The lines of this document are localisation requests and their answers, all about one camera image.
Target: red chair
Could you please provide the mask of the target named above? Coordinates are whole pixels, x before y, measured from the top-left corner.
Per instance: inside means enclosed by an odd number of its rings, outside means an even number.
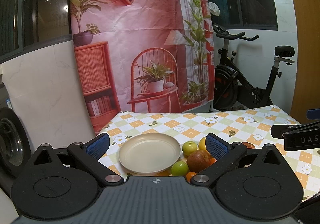
[[[171,88],[164,90],[162,93],[156,96],[140,96],[139,94],[145,93],[146,91],[146,84],[142,85],[142,82],[138,82],[138,80],[135,78],[138,78],[142,75],[144,75],[143,67],[150,67],[152,64],[151,62],[154,62],[158,65],[166,65],[172,72],[170,76],[166,77],[165,83],[172,82],[174,86]],[[177,62],[174,58],[174,56],[167,50],[162,48],[151,48],[144,50],[141,52],[132,62],[131,66],[131,100],[128,102],[128,104],[131,104],[132,106],[132,112],[136,111],[135,104],[136,103],[142,103],[147,102],[148,106],[148,112],[150,113],[151,107],[150,107],[150,101],[156,100],[160,98],[167,98],[169,103],[169,113],[171,113],[171,99],[170,95],[175,94],[178,99],[179,104],[179,112],[180,112],[180,102],[179,102],[179,96],[178,96],[178,87],[177,87]]]

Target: printed fabric backdrop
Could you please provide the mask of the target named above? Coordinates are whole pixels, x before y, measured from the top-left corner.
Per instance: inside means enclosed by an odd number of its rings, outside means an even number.
[[[122,110],[182,113],[213,99],[208,0],[70,0],[70,8],[96,133]]]

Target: potted plant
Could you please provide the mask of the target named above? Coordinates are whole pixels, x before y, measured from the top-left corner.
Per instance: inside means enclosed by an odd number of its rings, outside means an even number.
[[[184,110],[189,110],[206,103],[207,94],[205,91],[205,83],[197,84],[194,81],[190,81],[188,85],[188,92],[184,93],[180,98],[181,100],[185,101],[183,103]]]
[[[101,7],[97,5],[97,3],[107,4],[107,2],[99,1],[99,0],[70,0],[70,14],[73,15],[78,23],[78,33],[73,35],[73,43],[75,46],[87,45],[92,42],[92,36],[98,34],[100,32],[97,25],[91,24],[90,26],[95,26],[95,28],[82,32],[81,31],[81,18],[85,12],[89,9],[94,8],[101,11]]]
[[[166,65],[159,65],[151,61],[151,67],[142,67],[144,75],[135,78],[141,86],[144,86],[143,92],[156,93],[163,91],[164,80],[172,72]]]

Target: bicycle seat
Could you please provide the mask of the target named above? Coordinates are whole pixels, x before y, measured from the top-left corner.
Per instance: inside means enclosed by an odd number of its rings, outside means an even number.
[[[294,56],[294,48],[291,46],[277,46],[275,47],[275,55],[281,58]]]

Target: tablecloth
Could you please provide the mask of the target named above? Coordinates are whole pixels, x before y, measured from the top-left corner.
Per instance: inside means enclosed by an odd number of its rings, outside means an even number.
[[[121,111],[101,132],[110,135],[110,148],[99,162],[124,179],[137,175],[124,168],[118,159],[121,145],[129,138],[143,133],[164,133],[177,139],[182,145],[192,140],[196,143],[208,133],[214,133],[225,141],[249,142],[256,148],[266,143],[274,144],[300,180],[304,199],[320,190],[320,150],[284,151],[283,139],[270,134],[273,124],[299,124],[277,106],[219,113],[191,114],[142,114]],[[168,170],[155,176],[168,176]]]

